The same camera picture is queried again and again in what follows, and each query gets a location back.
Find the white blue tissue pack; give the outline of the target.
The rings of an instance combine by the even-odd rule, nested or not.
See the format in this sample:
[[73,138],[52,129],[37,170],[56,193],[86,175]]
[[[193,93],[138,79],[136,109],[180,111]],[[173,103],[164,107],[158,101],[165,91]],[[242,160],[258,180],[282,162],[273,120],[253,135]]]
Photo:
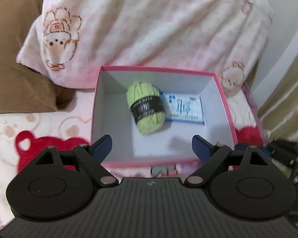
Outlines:
[[200,95],[161,92],[160,98],[166,112],[166,121],[204,125]]

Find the beige curtain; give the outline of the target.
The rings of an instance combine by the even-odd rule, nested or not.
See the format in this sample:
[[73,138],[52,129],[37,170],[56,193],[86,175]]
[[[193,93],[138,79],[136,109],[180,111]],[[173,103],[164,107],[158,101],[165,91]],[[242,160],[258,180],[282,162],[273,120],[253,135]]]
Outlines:
[[258,116],[268,139],[298,141],[298,55]]

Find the pink cardboard box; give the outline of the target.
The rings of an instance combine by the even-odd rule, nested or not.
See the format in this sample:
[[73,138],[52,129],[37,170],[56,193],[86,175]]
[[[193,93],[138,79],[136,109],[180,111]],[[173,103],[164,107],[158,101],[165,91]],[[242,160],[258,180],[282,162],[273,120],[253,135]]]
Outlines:
[[92,151],[106,167],[197,160],[194,136],[234,147],[234,124],[214,74],[166,68],[102,66],[97,76]]

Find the green yarn ball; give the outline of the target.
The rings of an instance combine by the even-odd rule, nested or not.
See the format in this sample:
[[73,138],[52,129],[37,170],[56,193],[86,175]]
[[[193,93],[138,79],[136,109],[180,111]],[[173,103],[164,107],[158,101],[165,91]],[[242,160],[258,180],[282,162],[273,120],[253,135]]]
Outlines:
[[140,134],[148,135],[161,129],[166,113],[156,87],[137,81],[128,88],[126,100]]

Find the red bear bed blanket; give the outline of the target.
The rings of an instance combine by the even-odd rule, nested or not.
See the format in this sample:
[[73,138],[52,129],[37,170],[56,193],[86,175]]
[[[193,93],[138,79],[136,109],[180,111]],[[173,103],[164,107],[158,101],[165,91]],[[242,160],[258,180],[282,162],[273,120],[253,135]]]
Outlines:
[[[90,143],[93,90],[77,90],[63,111],[48,113],[0,114],[0,230],[13,220],[6,200],[6,187],[19,172],[19,166],[30,162],[48,145],[59,150],[71,150],[79,141]],[[253,112],[247,109],[250,126],[236,130],[238,143],[262,145]],[[109,168],[119,180],[122,177],[180,177],[184,179],[197,170],[200,163],[176,164],[168,167]]]

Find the brown pillow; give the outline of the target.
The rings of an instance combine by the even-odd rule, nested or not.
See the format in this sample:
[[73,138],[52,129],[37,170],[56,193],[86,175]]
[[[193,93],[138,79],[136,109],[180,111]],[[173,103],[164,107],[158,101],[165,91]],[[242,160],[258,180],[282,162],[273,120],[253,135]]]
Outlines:
[[0,114],[54,112],[67,107],[75,91],[53,84],[18,64],[16,56],[40,15],[43,0],[0,2]]

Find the pink checked pillow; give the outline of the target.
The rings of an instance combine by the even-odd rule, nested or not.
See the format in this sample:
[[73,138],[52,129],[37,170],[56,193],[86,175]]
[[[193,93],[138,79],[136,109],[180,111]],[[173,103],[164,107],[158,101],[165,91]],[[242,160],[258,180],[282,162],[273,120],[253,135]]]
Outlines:
[[272,16],[267,0],[43,0],[16,61],[74,89],[93,88],[101,66],[205,71],[232,96]]

